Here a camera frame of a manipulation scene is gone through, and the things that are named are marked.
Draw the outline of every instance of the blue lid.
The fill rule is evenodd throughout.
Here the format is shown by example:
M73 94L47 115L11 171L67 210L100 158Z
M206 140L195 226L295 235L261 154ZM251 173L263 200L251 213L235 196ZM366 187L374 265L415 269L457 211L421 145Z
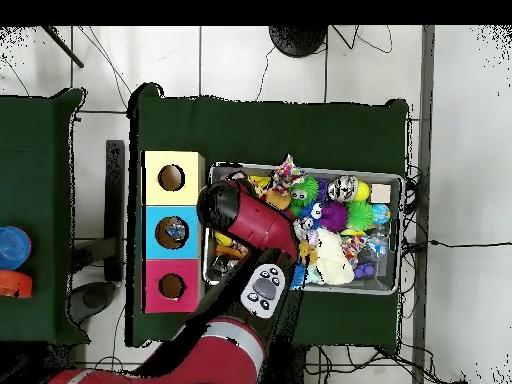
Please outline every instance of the blue lid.
M0 227L0 269L15 270L30 255L31 243L17 227Z

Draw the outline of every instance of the blue box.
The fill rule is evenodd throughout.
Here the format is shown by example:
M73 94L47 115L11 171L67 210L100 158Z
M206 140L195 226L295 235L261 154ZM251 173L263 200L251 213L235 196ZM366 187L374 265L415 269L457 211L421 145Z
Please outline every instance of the blue box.
M162 219L178 217L188 228L184 244L176 249L163 247L156 239L157 226ZM200 224L195 206L146 206L145 259L198 259L200 252Z

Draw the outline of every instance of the orange lid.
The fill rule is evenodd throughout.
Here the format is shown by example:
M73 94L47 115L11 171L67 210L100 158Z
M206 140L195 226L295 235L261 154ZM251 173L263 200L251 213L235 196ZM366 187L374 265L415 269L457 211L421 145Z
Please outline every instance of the orange lid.
M32 278L17 271L0 270L0 296L32 296Z

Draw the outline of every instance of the gray plastic bin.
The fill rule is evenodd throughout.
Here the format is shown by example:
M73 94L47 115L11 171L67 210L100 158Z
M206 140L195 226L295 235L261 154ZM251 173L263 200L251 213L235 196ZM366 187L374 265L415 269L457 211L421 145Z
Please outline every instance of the gray plastic bin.
M217 162L212 165L209 172L210 183L219 181L236 171L244 171L248 175L268 176L275 169L275 165L254 164L226 164ZM303 168L310 175L318 178L334 179L340 175L353 175L368 184L388 184L391 186L391 203L388 205L391 211L389 228L389 249L377 264L373 277L355 279L348 284L331 286L328 284L306 284L304 290L335 293L359 293L367 295L389 295L393 293L400 283L401 244L403 206L405 202L405 182L399 175L378 174L371 172L355 172L330 169ZM204 235L204 254L202 274L206 283L217 284L212 280L210 269L215 260L215 239L208 228Z

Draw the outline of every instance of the dark green tablecloth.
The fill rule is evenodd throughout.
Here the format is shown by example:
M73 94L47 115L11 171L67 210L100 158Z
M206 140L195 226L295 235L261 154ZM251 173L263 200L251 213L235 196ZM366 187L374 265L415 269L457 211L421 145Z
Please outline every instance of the dark green tablecloth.
M131 143L138 141L138 146L130 147L130 172L138 173L132 182L140 181L140 162L133 160L137 161L141 150L197 151L205 158L207 169L216 161L277 165L290 153L303 167L404 175L408 107L403 100L366 106L244 103L160 95L157 86L149 84L130 100L138 117L132 120L130 134ZM138 186L133 204L138 205L140 217ZM133 322L126 327L133 334L126 336L139 346L148 339L172 338L185 314L140 312L140 222L130 222L137 225L132 232L136 235L136 261ZM394 352L397 299L396 292L389 296L306 292L295 342L380 345Z
M70 119L81 89L52 98L0 96L0 226L24 229L32 255L19 271L30 299L0 296L0 340L85 342L68 319L71 263Z

